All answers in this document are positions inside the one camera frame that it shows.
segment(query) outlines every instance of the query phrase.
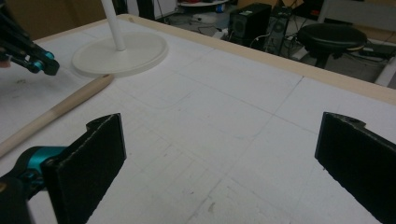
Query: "white table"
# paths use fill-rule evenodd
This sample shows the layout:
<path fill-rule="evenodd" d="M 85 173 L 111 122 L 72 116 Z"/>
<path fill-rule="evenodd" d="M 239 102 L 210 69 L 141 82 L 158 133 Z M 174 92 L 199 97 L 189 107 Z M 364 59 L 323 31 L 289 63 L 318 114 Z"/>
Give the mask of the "white table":
<path fill-rule="evenodd" d="M 314 158 L 324 111 L 367 123 L 396 142 L 394 90 L 175 27 L 121 16 L 123 32 L 151 32 L 165 60 L 110 86 L 0 159 L 1 175 L 27 148 L 68 146 L 85 124 L 121 113 L 127 150 L 89 223 L 378 223 Z M 74 52 L 109 36 L 103 22 L 39 41 L 56 77 L 1 70 L 0 141 L 91 81 Z M 56 223 L 49 196 L 30 202 Z"/>

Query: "round stool seat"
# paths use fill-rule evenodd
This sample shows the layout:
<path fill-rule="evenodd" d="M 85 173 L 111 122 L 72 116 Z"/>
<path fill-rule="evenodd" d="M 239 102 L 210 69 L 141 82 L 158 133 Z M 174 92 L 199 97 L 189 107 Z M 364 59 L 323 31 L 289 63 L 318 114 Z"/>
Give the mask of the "round stool seat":
<path fill-rule="evenodd" d="M 319 23 L 306 25 L 297 39 L 308 51 L 339 54 L 359 50 L 367 42 L 365 33 L 344 24 Z"/>

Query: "round white base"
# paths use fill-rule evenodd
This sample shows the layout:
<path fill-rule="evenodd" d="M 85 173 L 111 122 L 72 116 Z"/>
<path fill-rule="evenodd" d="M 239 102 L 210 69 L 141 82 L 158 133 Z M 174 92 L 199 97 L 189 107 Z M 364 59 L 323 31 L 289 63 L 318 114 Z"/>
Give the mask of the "round white base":
<path fill-rule="evenodd" d="M 112 37 L 99 39 L 79 49 L 72 63 L 84 76 L 113 74 L 125 77 L 154 67 L 166 57 L 168 46 L 158 35 L 130 33 L 123 35 L 126 50 L 118 51 Z"/>

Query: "wooden dowel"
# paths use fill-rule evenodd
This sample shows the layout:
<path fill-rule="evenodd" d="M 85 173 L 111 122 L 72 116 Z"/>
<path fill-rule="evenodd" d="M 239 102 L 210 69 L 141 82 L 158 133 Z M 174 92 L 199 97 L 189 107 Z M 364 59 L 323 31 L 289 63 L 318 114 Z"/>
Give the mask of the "wooden dowel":
<path fill-rule="evenodd" d="M 73 94 L 69 95 L 49 111 L 45 112 L 16 133 L 12 134 L 8 139 L 0 144 L 0 158 L 7 154 L 12 148 L 16 147 L 31 135 L 51 123 L 53 120 L 59 118 L 74 107 L 93 97 L 96 93 L 108 86 L 113 79 L 113 75 L 104 75 L 94 79 L 87 85 L 75 91 Z"/>

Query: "white pole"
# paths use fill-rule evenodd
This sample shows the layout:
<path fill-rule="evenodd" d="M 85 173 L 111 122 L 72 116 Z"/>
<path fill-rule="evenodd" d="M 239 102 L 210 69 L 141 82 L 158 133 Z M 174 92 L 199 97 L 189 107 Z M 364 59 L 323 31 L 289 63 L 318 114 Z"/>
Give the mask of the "white pole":
<path fill-rule="evenodd" d="M 114 43 L 118 51 L 126 50 L 124 40 L 122 38 L 120 26 L 117 22 L 116 11 L 114 10 L 113 1 L 102 0 L 102 5 L 106 13 L 108 25 L 110 26 L 111 34 L 113 34 Z"/>

